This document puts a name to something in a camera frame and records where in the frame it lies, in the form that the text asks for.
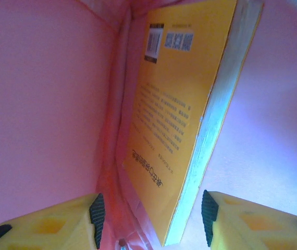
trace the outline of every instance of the yellow book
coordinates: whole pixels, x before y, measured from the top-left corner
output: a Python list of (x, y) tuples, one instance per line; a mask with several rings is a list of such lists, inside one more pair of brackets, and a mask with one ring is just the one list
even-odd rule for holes
[(204, 191), (202, 216), (212, 250), (297, 250), (297, 216)]
[(181, 240), (262, 5), (208, 0), (147, 16), (124, 167), (161, 245)]
[(99, 249), (104, 219), (102, 194), (79, 197), (1, 223), (0, 249)]

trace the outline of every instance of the pink surface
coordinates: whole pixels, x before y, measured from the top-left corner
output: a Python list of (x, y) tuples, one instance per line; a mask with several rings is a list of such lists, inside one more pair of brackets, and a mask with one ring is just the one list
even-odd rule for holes
[(114, 39), (73, 0), (0, 1), (0, 222), (95, 191)]
[[(97, 184), (107, 211), (101, 249), (119, 238), (159, 249), (121, 163), (143, 15), (169, 2), (134, 1), (130, 13), (126, 1), (105, 1), (122, 20), (117, 35), (94, 5), (99, 18), (73, 0), (0, 1), (0, 222)], [(297, 10), (284, 2), (266, 2), (182, 242), (166, 249), (205, 249), (204, 189), (297, 215)]]

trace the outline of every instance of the pink background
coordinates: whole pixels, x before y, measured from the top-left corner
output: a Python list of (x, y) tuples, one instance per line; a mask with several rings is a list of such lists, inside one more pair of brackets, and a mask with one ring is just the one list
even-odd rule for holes
[[(144, 24), (142, 16), (132, 20), (124, 50), (118, 149)], [(95, 191), (103, 128), (112, 126), (104, 119), (115, 38), (76, 1), (0, 1), (0, 222)], [(118, 156), (120, 164), (122, 150)], [(184, 237), (167, 249), (205, 245), (204, 189), (297, 215), (297, 9), (284, 1), (266, 1)]]

